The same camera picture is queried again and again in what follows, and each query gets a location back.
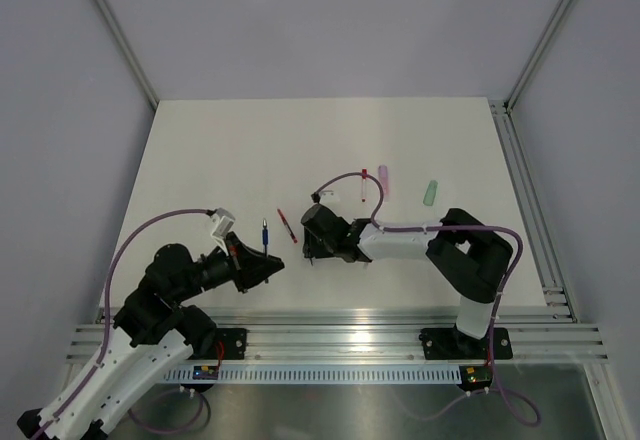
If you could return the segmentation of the green highlighter pen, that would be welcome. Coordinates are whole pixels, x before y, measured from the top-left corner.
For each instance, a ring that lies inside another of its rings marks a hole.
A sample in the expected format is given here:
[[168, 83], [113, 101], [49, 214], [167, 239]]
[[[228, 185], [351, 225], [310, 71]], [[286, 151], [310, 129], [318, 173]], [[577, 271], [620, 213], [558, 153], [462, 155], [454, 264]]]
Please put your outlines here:
[[431, 180], [425, 190], [423, 204], [432, 207], [435, 204], [439, 183], [437, 180]]

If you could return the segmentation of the red marker pen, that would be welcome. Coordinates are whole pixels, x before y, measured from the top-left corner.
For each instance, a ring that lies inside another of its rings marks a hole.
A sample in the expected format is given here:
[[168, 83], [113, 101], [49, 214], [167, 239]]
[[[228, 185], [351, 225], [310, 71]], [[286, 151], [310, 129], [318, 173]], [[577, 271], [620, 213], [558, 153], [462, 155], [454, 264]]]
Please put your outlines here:
[[284, 228], [287, 231], [287, 234], [289, 235], [290, 239], [292, 240], [293, 244], [297, 244], [298, 243], [298, 238], [295, 235], [295, 233], [294, 233], [290, 223], [288, 222], [284, 212], [280, 208], [277, 208], [276, 211], [277, 211], [277, 213], [279, 215], [279, 218], [280, 218]]

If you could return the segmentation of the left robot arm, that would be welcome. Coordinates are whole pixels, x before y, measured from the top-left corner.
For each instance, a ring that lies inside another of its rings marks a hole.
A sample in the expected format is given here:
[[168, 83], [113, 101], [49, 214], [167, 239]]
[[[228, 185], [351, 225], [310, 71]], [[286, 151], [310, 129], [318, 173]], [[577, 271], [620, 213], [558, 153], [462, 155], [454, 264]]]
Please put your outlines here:
[[18, 428], [28, 439], [107, 438], [170, 369], [216, 352], [215, 322], [185, 301], [228, 282], [245, 293], [284, 267], [232, 232], [199, 259], [182, 244], [161, 247], [80, 374], [48, 406], [25, 411]]

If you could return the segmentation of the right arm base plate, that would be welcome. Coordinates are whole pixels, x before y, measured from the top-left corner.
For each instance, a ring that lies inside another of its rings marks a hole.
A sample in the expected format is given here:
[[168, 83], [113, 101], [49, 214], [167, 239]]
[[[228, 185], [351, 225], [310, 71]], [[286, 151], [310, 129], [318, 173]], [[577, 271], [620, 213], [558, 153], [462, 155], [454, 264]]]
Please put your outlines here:
[[508, 330], [495, 328], [493, 335], [493, 354], [489, 353], [489, 334], [474, 339], [454, 327], [424, 328], [419, 339], [426, 360], [511, 360], [514, 354]]

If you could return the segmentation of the blue ballpoint pen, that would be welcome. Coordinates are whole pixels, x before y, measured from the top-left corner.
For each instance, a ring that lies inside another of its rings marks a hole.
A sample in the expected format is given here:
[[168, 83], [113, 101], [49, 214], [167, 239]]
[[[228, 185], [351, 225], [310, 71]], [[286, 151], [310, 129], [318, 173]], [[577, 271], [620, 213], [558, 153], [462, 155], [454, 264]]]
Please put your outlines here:
[[268, 258], [269, 229], [268, 229], [268, 222], [266, 218], [262, 219], [262, 247], [263, 247], [263, 254], [265, 258]]

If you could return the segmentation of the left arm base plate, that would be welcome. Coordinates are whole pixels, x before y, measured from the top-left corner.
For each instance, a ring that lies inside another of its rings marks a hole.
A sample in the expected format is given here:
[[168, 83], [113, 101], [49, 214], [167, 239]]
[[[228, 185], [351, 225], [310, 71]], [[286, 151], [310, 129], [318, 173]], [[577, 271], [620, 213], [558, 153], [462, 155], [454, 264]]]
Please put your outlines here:
[[244, 360], [248, 330], [245, 328], [217, 328], [196, 341], [190, 360]]

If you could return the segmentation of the pink highlighter pen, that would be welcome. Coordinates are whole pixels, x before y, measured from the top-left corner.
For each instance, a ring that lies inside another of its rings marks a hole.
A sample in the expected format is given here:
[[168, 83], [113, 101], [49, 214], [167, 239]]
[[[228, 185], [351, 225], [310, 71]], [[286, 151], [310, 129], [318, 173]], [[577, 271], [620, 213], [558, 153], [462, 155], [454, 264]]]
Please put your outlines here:
[[389, 170], [386, 165], [380, 165], [378, 167], [378, 180], [380, 181], [382, 191], [383, 191], [383, 202], [387, 203], [390, 201], [391, 189], [390, 189]]

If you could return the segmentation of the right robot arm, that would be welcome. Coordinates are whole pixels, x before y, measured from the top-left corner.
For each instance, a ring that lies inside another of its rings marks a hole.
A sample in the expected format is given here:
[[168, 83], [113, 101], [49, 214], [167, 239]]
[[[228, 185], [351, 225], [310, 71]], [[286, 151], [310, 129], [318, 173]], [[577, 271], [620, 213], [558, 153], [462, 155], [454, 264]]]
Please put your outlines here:
[[304, 256], [310, 260], [340, 258], [347, 263], [379, 260], [428, 261], [460, 295], [458, 315], [448, 329], [420, 333], [427, 359], [509, 358], [495, 353], [495, 321], [500, 297], [522, 253], [501, 235], [512, 231], [489, 227], [468, 212], [452, 208], [436, 224], [378, 223], [372, 218], [347, 222], [316, 204], [301, 218]]

